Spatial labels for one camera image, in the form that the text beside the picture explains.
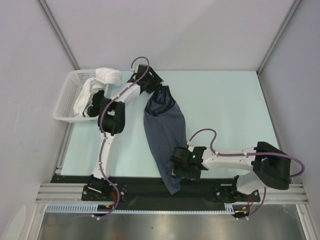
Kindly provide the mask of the blue tank top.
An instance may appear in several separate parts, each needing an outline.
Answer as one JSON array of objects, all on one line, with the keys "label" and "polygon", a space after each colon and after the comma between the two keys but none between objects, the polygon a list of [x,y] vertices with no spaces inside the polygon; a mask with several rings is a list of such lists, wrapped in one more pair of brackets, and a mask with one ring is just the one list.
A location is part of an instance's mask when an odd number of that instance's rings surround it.
[{"label": "blue tank top", "polygon": [[185,117],[167,85],[155,90],[144,108],[143,126],[150,152],[161,179],[171,195],[177,193],[181,178],[172,176],[170,161],[175,148],[187,144]]}]

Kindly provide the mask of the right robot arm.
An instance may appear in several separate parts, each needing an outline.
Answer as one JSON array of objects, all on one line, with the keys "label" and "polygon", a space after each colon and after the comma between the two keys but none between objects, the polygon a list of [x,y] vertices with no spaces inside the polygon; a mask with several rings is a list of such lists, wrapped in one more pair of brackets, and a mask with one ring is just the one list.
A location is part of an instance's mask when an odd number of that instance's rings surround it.
[{"label": "right robot arm", "polygon": [[253,148],[220,152],[205,146],[177,147],[170,158],[173,174],[184,179],[200,179],[202,171],[234,169],[246,171],[236,175],[231,196],[242,201],[260,188],[288,190],[291,159],[271,144],[259,141]]}]

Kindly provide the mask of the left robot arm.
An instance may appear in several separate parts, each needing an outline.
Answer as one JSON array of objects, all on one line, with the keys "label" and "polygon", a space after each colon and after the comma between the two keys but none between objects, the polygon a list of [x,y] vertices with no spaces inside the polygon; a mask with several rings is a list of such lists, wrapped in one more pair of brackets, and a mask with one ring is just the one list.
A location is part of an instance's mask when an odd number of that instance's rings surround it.
[{"label": "left robot arm", "polygon": [[105,200],[116,191],[110,183],[111,152],[117,137],[126,124],[126,107],[143,92],[154,92],[163,80],[149,65],[139,64],[124,89],[112,98],[100,101],[98,127],[100,130],[100,150],[92,174],[89,176],[86,193]]}]

